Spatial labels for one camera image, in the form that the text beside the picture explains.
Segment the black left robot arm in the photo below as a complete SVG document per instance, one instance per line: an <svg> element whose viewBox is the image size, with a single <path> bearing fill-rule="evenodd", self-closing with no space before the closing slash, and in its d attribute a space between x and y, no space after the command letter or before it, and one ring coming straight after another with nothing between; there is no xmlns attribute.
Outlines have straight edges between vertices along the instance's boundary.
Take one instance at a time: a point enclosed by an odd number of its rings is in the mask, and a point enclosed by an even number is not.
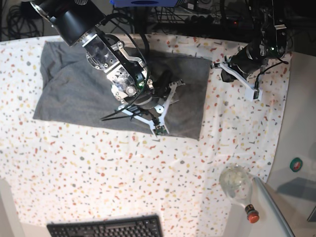
<svg viewBox="0 0 316 237"><path fill-rule="evenodd" d="M223 62L211 64L221 69L223 82L238 80L245 86L245 99L260 100L261 78L271 68L288 64L282 60L287 49L287 27L282 0L249 0L247 2L253 20L253 40L237 54L224 57Z"/></svg>

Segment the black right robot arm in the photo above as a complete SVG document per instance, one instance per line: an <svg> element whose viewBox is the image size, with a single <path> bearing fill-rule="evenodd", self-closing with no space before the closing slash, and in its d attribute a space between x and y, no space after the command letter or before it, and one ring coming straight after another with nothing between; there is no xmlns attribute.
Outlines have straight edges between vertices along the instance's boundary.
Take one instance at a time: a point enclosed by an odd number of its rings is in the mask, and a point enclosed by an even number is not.
<svg viewBox="0 0 316 237"><path fill-rule="evenodd" d="M69 46L79 43L86 51L89 64L105 73L111 82L111 92L121 102L118 109L101 121L123 118L137 119L149 126L153 135L167 135L165 117L176 100L174 95L183 81L175 80L170 69L153 76L146 61L149 43L144 34L141 39L145 51L131 56L125 43L112 34L99 29L100 25L115 18L106 16L90 0L31 0L32 8L52 27Z"/></svg>

